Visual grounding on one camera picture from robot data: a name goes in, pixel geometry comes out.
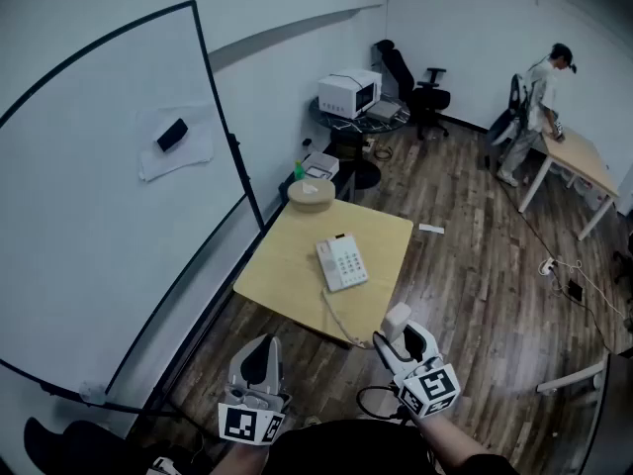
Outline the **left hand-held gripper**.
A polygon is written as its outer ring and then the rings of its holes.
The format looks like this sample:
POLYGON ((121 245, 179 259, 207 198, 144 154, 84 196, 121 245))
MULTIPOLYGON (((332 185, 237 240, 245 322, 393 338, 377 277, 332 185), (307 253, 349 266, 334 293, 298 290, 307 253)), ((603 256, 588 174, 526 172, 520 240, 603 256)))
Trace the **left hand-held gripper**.
POLYGON ((219 403, 219 436, 222 439, 254 446, 273 443, 286 418, 291 401, 280 393, 283 381, 283 357, 280 339, 264 337, 266 374, 261 384, 261 337, 249 341, 231 359, 224 400, 219 403), (265 391, 254 390, 261 384, 265 391))

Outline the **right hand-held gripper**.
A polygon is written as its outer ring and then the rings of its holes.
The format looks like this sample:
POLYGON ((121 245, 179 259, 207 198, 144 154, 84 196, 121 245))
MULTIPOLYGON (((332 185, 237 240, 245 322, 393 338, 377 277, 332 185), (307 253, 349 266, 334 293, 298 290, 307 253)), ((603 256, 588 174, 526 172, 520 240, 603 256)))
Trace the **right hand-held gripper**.
POLYGON ((442 359, 435 337, 422 325, 408 321, 404 329, 404 359, 380 332, 373 332, 373 344, 385 367, 394 375, 398 399, 415 417, 424 419, 450 408, 461 387, 451 364, 442 359))

